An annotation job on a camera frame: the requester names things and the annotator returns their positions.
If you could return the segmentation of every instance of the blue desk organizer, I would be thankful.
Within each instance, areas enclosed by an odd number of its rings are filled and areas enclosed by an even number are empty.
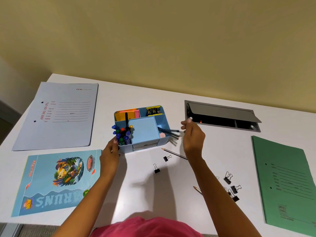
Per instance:
[[[146,116],[146,107],[137,108],[139,110],[140,118],[129,119],[128,125],[133,126],[132,129],[132,143],[129,145],[119,146],[122,153],[130,153],[133,151],[143,150],[151,147],[165,145],[170,136],[166,134],[166,137],[160,138],[157,127],[163,129],[170,129],[167,121],[167,117],[160,106],[161,115]],[[115,124],[120,128],[126,127],[126,122],[116,121],[114,116]]]

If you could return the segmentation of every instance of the person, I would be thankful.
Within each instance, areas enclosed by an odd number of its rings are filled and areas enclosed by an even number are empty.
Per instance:
[[[227,194],[202,158],[205,134],[191,119],[182,121],[183,148],[206,202],[219,237],[261,236],[251,221]],[[53,237],[89,236],[119,164],[118,142],[114,138],[100,156],[100,177]],[[145,220],[141,217],[96,228],[92,237],[113,236],[202,236],[187,224],[162,217]]]

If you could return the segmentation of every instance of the notebook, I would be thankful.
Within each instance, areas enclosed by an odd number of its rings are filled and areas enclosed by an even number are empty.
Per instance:
[[[316,187],[304,151],[252,136],[267,224],[316,236]]]
[[[98,86],[42,82],[12,150],[89,146]]]
[[[100,176],[101,150],[30,155],[12,217],[74,207]]]

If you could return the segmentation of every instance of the green round badge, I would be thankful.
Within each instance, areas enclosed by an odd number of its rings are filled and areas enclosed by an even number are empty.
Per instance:
[[[85,190],[85,191],[83,192],[83,197],[85,197],[88,192],[89,192],[89,190]]]

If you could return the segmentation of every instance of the tabletop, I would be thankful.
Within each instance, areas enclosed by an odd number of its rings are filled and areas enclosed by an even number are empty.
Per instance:
[[[98,83],[91,145],[87,147],[11,151],[28,109],[0,146],[0,222],[42,225],[60,225],[73,211],[66,208],[19,217],[11,217],[15,197],[29,155],[103,149],[113,137],[111,126],[114,112],[119,110],[161,105],[171,129],[180,129],[184,120],[184,101],[205,102],[237,108],[251,109],[262,123],[261,133],[200,125],[206,138],[203,158],[224,187],[225,173],[233,174],[233,183],[241,185],[237,202],[262,236],[305,236],[264,223],[263,209],[252,150],[251,136],[268,139],[284,145],[302,148],[313,178],[316,178],[316,114],[274,108],[249,103],[215,99],[183,93],[135,87],[93,79],[52,74],[48,82]],[[117,95],[121,91],[129,98]],[[170,141],[164,148],[184,155],[182,138]],[[105,199],[96,227],[130,216],[152,218],[162,216],[187,223],[204,234],[216,234],[214,224],[202,195],[192,186],[198,186],[187,160],[172,156],[161,147],[121,155],[118,172]],[[154,173],[156,164],[160,168]]]

